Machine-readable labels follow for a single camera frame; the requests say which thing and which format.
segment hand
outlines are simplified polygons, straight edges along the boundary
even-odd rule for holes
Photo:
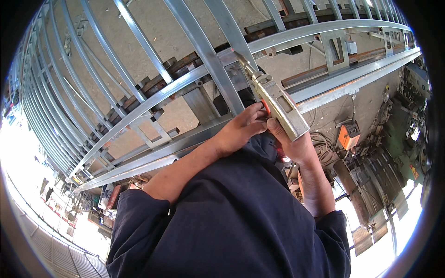
[[[306,162],[308,158],[312,158],[314,155],[317,156],[309,132],[306,132],[300,138],[292,142],[276,119],[268,119],[267,127],[275,138],[280,141],[284,153],[299,165]]]
[[[267,130],[267,112],[261,108],[261,102],[250,105],[207,141],[218,157],[229,156],[247,144],[252,136]]]

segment navy blue shirt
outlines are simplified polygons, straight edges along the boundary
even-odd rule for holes
[[[142,190],[121,193],[110,276],[348,277],[344,214],[316,223],[272,164],[272,144],[249,142],[219,159],[172,206]]]

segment man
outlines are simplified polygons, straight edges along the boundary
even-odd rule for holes
[[[291,142],[261,102],[119,199],[111,277],[348,277],[335,211],[309,133]],[[278,168],[275,139],[300,166],[304,207]]]

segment metal frame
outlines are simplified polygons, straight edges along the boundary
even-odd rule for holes
[[[388,18],[387,10],[385,5],[383,5],[384,0],[379,1],[383,9],[384,17]],[[117,123],[114,121],[114,125],[111,124],[103,113],[97,112],[97,105],[89,96],[82,84],[82,81],[79,79],[79,76],[74,71],[71,62],[66,56],[61,38],[57,33],[57,23],[54,17],[52,0],[49,1],[47,10],[49,10],[49,17],[55,33],[58,50],[62,55],[65,66],[73,78],[75,85],[96,113],[100,125],[94,126],[81,106],[76,102],[76,99],[72,95],[71,89],[65,82],[64,76],[61,74],[60,68],[57,65],[57,61],[54,58],[51,46],[49,44],[48,34],[44,24],[43,12],[37,13],[37,16],[28,32],[30,35],[24,38],[25,40],[23,43],[23,49],[20,52],[21,54],[17,55],[17,57],[20,57],[20,59],[17,58],[19,61],[17,61],[16,65],[22,65],[24,69],[24,74],[21,75],[22,79],[21,83],[19,84],[19,86],[22,87],[21,100],[24,103],[25,114],[27,115],[30,125],[36,132],[37,137],[48,151],[51,158],[53,158],[57,166],[63,170],[67,176],[74,177],[80,170],[82,175],[85,175],[88,179],[90,179],[82,184],[76,191],[97,187],[108,182],[117,181],[138,173],[143,173],[145,171],[167,165],[173,162],[174,159],[177,159],[178,157],[181,157],[191,151],[204,140],[216,134],[216,132],[218,132],[233,116],[239,114],[244,107],[236,92],[235,86],[232,83],[233,80],[231,80],[225,69],[225,67],[230,66],[237,61],[232,53],[232,49],[242,53],[250,61],[252,66],[257,69],[254,57],[261,56],[259,54],[261,54],[260,52],[263,50],[275,48],[275,51],[277,52],[285,51],[290,47],[312,42],[316,40],[317,37],[319,39],[321,38],[321,40],[325,42],[324,47],[329,46],[324,51],[328,63],[329,75],[322,78],[313,79],[287,90],[298,103],[299,109],[303,112],[306,112],[308,109],[318,107],[326,103],[326,101],[333,100],[346,93],[355,92],[360,86],[375,80],[383,73],[394,70],[397,66],[400,67],[402,63],[406,62],[408,59],[413,59],[420,54],[420,50],[418,48],[408,49],[409,46],[405,44],[404,52],[397,53],[392,56],[390,56],[392,53],[387,52],[387,56],[383,59],[372,60],[364,64],[362,63],[359,66],[349,68],[350,65],[348,61],[348,54],[346,52],[346,47],[343,45],[346,34],[345,29],[358,30],[358,32],[360,32],[359,30],[362,29],[371,30],[372,28],[382,28],[384,32],[387,30],[398,30],[404,34],[404,37],[405,33],[411,32],[411,29],[408,26],[396,22],[372,19],[371,11],[366,1],[363,1],[363,3],[365,12],[369,19],[359,19],[355,1],[349,0],[350,8],[355,19],[343,20],[336,0],[329,0],[336,20],[318,23],[316,13],[312,8],[311,2],[309,0],[301,0],[307,18],[311,24],[286,30],[278,11],[273,5],[273,2],[271,0],[263,0],[263,3],[274,21],[277,33],[247,43],[224,2],[222,0],[204,0],[231,46],[231,48],[215,53],[201,26],[184,1],[164,0],[165,4],[190,39],[201,61],[203,62],[203,65],[200,66],[189,66],[188,73],[185,73],[176,80],[173,80],[167,69],[162,64],[162,60],[157,55],[153,46],[147,40],[136,20],[129,12],[127,6],[123,4],[122,0],[114,0],[114,2],[129,28],[134,33],[141,46],[144,48],[156,69],[159,71],[160,76],[167,84],[164,88],[158,90],[149,98],[146,98],[146,96],[141,93],[141,90],[138,89],[138,86],[135,84],[136,82],[125,69],[111,44],[103,34],[103,31],[97,23],[88,1],[81,0],[82,7],[85,10],[85,14],[90,22],[90,25],[92,26],[94,34],[98,38],[113,66],[121,75],[125,84],[129,87],[130,92],[140,102],[140,105],[134,108],[128,114],[126,114],[126,112],[122,109],[122,103],[114,99],[108,88],[105,86],[97,70],[93,67],[87,52],[90,53],[90,55],[98,62],[105,73],[109,75],[115,83],[117,83],[117,80],[112,78],[112,75],[97,59],[94,53],[92,53],[86,43],[81,38],[76,36],[73,23],[71,22],[70,15],[66,7],[66,2],[65,0],[61,1],[62,12],[65,20],[67,21],[71,35],[73,36],[74,45],[78,49],[78,52],[91,76],[104,93],[104,96],[113,106],[115,112],[121,117],[121,120],[119,120]],[[397,14],[397,8],[395,6],[391,6],[389,2],[385,4],[388,7],[388,11],[391,12],[391,16],[394,14],[397,17],[398,22],[403,22],[400,13]],[[376,0],[373,0],[373,5],[375,6],[374,8],[376,10],[377,17],[381,18],[379,16],[380,10],[376,4]],[[54,80],[51,77],[45,57],[42,55],[43,48],[39,39],[40,29],[43,29],[43,38],[53,70],[55,71],[56,76],[61,82],[63,90],[68,95],[70,101],[73,103],[76,110],[80,113],[82,119],[87,123],[88,127],[90,127],[91,131],[93,132],[91,134],[88,134],[87,131],[85,131],[81,127],[80,123],[74,118],[54,84]],[[331,39],[337,39],[342,46],[342,51],[340,51],[340,53],[334,51],[335,46],[332,48],[333,43],[326,43],[326,40],[331,41]],[[39,49],[39,55],[34,49],[36,46]],[[340,64],[333,63],[334,60],[339,59],[343,59],[343,62]],[[158,107],[158,104],[166,100],[178,90],[186,87],[192,82],[197,82],[198,79],[203,78],[207,74],[210,74],[216,83],[231,111],[231,114],[220,117],[218,112],[215,112],[215,108],[212,106],[213,104],[211,103],[211,100],[208,99],[207,93],[202,87],[198,86],[197,89],[184,95],[184,98],[192,108],[192,111],[199,118],[201,126],[171,139],[168,134],[169,132],[163,130],[157,121],[152,121],[155,129],[162,135],[161,140],[152,142],[146,138],[142,131],[139,130],[139,135],[147,143],[146,145],[140,146],[128,154],[114,159],[111,162],[111,159],[106,159],[104,157],[104,154],[106,154],[107,151],[107,148],[104,149],[104,146],[109,141],[113,140],[122,130],[127,128],[127,126],[130,126],[138,131],[137,126],[146,118],[152,117],[151,112],[149,111],[150,109],[155,106]],[[124,93],[126,92],[123,87],[121,87],[121,90]],[[61,107],[58,106],[53,94],[59,100]],[[92,159],[97,159],[99,162],[101,162],[104,168],[90,174],[85,169],[85,165],[91,162]]]

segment concrete floor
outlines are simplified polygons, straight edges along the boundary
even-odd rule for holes
[[[347,3],[346,0],[338,2],[341,4],[344,4],[344,2]],[[227,42],[225,36],[219,29],[218,24],[203,1],[186,0],[186,3],[214,47]],[[243,34],[243,27],[264,21],[260,13],[254,10],[252,5],[247,0],[224,0],[224,3],[229,8]],[[263,14],[267,14],[261,0],[253,0],[253,3]],[[293,4],[296,12],[303,12],[303,7],[299,0],[291,0],[291,3]],[[316,3],[324,8],[324,4],[328,3],[328,1],[316,0]],[[67,1],[67,4],[71,18],[74,21],[75,17],[77,15],[81,15],[83,11],[80,2],[79,0]],[[134,37],[133,33],[130,31],[125,20],[117,17],[119,11],[113,1],[91,0],[89,4],[91,5],[91,8],[105,36],[110,41],[115,52],[120,57],[133,79],[136,82],[139,82],[146,76],[154,78],[156,75],[158,75],[158,72]],[[186,37],[185,33],[162,0],[152,0],[150,1],[150,4],[148,4],[147,1],[134,0],[129,9],[163,61],[166,61],[171,57],[176,57],[177,60],[180,60],[184,56],[194,51],[194,48]],[[56,2],[55,4],[55,17],[58,27],[57,31],[60,34],[62,41],[64,41],[66,23],[61,10],[60,1]],[[61,59],[55,42],[51,22],[46,24],[46,28],[48,30],[51,48],[58,61],[58,65],[62,70],[63,75],[73,86],[75,86],[66,66],[64,65],[64,62]],[[118,81],[121,81],[122,79],[103,51],[90,26],[88,26],[87,31],[84,33],[83,39],[96,54],[99,60],[105,65],[105,67],[117,78]],[[358,53],[384,46],[383,41],[375,37],[370,37],[366,33],[352,35],[351,39],[357,42]],[[323,49],[323,46],[319,42],[315,42],[314,45],[320,49]],[[45,58],[47,62],[49,62],[45,43],[43,43],[43,48]],[[312,50],[310,55],[309,49],[309,46],[303,45],[304,51],[297,55],[288,56],[280,54],[273,58],[264,57],[258,59],[257,63],[277,80],[284,79],[307,71],[310,68],[326,64],[325,59],[321,54]],[[71,62],[84,86],[90,93],[91,97],[95,100],[100,110],[104,114],[108,113],[110,110],[110,105],[91,78],[89,72],[86,70],[86,67],[79,57],[73,42],[71,43],[71,53]],[[93,64],[95,65],[99,74],[102,76],[104,82],[108,85],[111,93],[117,100],[120,100],[124,96],[122,91],[108,78],[108,76],[102,71],[102,69],[100,69],[95,61],[93,61]],[[398,74],[398,71],[392,72],[391,74],[361,88],[360,92],[357,94],[357,98],[355,100],[357,110],[356,119],[362,131],[362,136],[360,137],[361,140],[366,137],[368,127],[372,123],[372,120],[377,114],[377,110],[382,103],[382,92],[385,85],[390,85],[391,92],[396,90],[399,83]],[[53,78],[73,114],[79,120],[84,129],[89,132],[90,129],[71,105],[54,72]],[[97,124],[98,121],[94,113],[80,101],[79,97],[76,98],[80,102],[81,107],[88,114],[91,121]],[[164,110],[165,114],[159,119],[159,123],[165,130],[178,127],[180,132],[184,133],[198,125],[198,120],[182,97],[168,104]],[[342,121],[351,115],[352,103],[350,97],[344,96],[322,107],[319,107],[316,113],[315,111],[305,113],[304,117],[309,124],[313,122],[311,130],[318,130],[319,132],[322,132],[328,137],[332,138],[332,141],[335,142],[334,137],[336,137],[338,131],[335,129],[334,121]],[[141,125],[141,129],[150,139],[158,136],[157,132],[148,122],[143,123]],[[144,144],[142,139],[133,130],[130,130],[113,143],[109,149],[109,153],[117,158],[142,144]]]

